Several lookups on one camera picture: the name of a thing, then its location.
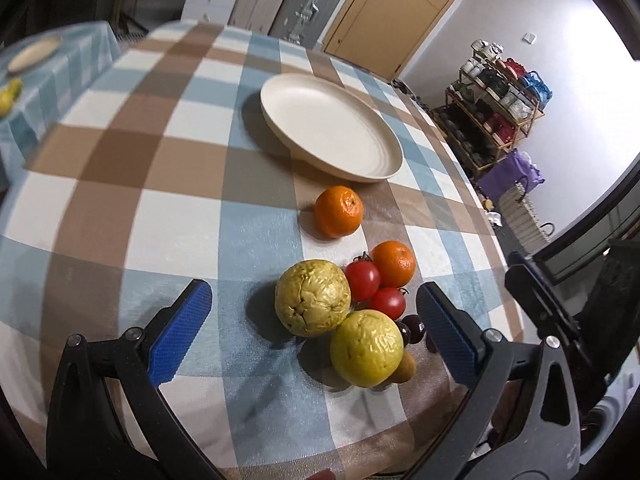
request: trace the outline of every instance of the yellow object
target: yellow object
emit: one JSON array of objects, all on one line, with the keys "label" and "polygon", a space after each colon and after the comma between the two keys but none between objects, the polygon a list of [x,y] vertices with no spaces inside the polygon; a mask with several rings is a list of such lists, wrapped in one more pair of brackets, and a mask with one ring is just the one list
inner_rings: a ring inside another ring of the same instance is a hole
[{"label": "yellow object", "polygon": [[9,115],[11,108],[14,107],[14,97],[9,92],[9,89],[3,88],[0,90],[0,118]]},{"label": "yellow object", "polygon": [[289,332],[302,337],[334,329],[347,316],[351,289],[342,269],[327,260],[289,267],[276,284],[276,314]]},{"label": "yellow object", "polygon": [[14,77],[13,79],[11,79],[11,81],[9,81],[7,89],[9,90],[9,92],[11,92],[14,100],[16,100],[18,97],[20,97],[20,94],[22,92],[22,81],[19,78]]},{"label": "yellow object", "polygon": [[377,310],[347,316],[331,339],[331,362],[340,376],[361,388],[388,378],[402,360],[404,345],[396,324]]},{"label": "yellow object", "polygon": [[391,374],[389,379],[394,383],[405,383],[415,375],[415,359],[414,356],[409,354],[406,350],[402,354],[402,360],[396,368],[396,371]]}]

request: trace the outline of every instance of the purple bag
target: purple bag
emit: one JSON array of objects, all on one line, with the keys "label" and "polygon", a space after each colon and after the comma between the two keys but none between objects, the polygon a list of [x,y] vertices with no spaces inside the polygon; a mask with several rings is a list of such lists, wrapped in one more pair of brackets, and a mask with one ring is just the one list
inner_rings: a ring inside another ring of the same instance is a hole
[{"label": "purple bag", "polygon": [[544,181],[538,168],[514,149],[478,180],[478,187],[487,198],[497,204],[498,199],[517,182],[521,183],[528,193]]}]

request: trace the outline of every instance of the door frame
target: door frame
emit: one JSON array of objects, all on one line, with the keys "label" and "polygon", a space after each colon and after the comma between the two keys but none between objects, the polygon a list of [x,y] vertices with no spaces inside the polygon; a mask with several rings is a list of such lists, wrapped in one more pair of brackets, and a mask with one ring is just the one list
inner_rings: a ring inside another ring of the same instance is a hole
[{"label": "door frame", "polygon": [[[355,0],[345,0],[344,3],[342,4],[342,7],[340,8],[340,11],[338,12],[338,14],[336,14],[336,17],[332,21],[331,26],[329,27],[329,30],[327,31],[327,34],[322,39],[322,51],[323,52],[327,51],[328,47],[330,46],[330,43],[334,39],[334,36],[335,36],[336,32],[338,32],[338,28],[342,24],[342,20],[345,18],[345,16],[349,12],[349,10],[351,10],[351,6],[353,5],[354,1]],[[402,70],[404,70],[404,67],[407,66],[407,64],[409,63],[411,58],[414,56],[416,51],[420,48],[421,44],[424,43],[424,41],[427,39],[428,35],[431,34],[431,31],[433,31],[433,29],[436,27],[436,25],[438,25],[438,22],[442,19],[442,17],[449,10],[449,7],[452,6],[452,4],[455,1],[456,0],[449,0],[444,5],[444,7],[442,7],[442,10],[435,17],[435,19],[433,20],[433,22],[431,23],[429,28],[427,28],[427,30],[424,31],[424,34],[420,37],[420,40],[417,41],[417,43],[410,50],[410,52],[407,54],[407,56],[402,60],[402,62],[400,63],[400,66],[394,72],[394,78],[398,77],[398,75],[402,72]]]}]

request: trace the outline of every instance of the tablecloth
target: tablecloth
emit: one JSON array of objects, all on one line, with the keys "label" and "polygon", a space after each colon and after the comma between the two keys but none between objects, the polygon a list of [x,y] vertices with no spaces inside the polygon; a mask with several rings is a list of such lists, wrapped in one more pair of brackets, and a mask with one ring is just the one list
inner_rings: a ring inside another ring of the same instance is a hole
[{"label": "tablecloth", "polygon": [[[350,184],[366,208],[353,235],[317,234],[312,204],[345,182],[292,156],[264,121],[259,91],[279,73],[345,87],[398,136],[399,173]],[[326,467],[363,478],[424,447],[464,393],[424,344],[409,347],[417,375],[405,384],[341,381],[327,338],[302,342],[274,315],[274,282],[293,263],[345,265],[400,240],[418,263],[407,312],[417,287],[435,280],[481,327],[521,332],[504,257],[430,118],[346,63],[236,28],[177,22],[133,45],[19,175],[0,233],[0,384],[39,452],[66,338],[144,326],[194,277],[210,283],[212,313],[160,390],[234,479],[300,479]],[[117,394],[116,405],[150,453]]]},{"label": "tablecloth", "polygon": [[48,30],[0,50],[0,88],[10,78],[6,68],[22,49],[46,36],[61,36],[55,54],[18,74],[24,84],[11,113],[0,119],[0,189],[6,189],[46,131],[73,101],[120,56],[107,22],[81,23]]}]

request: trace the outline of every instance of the brown fruit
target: brown fruit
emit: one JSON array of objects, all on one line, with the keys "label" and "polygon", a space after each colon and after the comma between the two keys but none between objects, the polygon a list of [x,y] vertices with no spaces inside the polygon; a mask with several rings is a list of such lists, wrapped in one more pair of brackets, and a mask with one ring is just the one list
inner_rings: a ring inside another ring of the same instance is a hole
[{"label": "brown fruit", "polygon": [[389,380],[394,383],[405,383],[415,375],[415,359],[414,356],[409,354],[407,350],[402,354],[402,360],[396,368],[396,371],[391,374]]},{"label": "brown fruit", "polygon": [[353,189],[345,186],[325,189],[314,207],[316,225],[329,238],[340,238],[355,232],[363,215],[362,200]]},{"label": "brown fruit", "polygon": [[414,254],[409,247],[395,240],[376,245],[371,251],[371,259],[380,271],[380,286],[400,288],[414,276]]}]

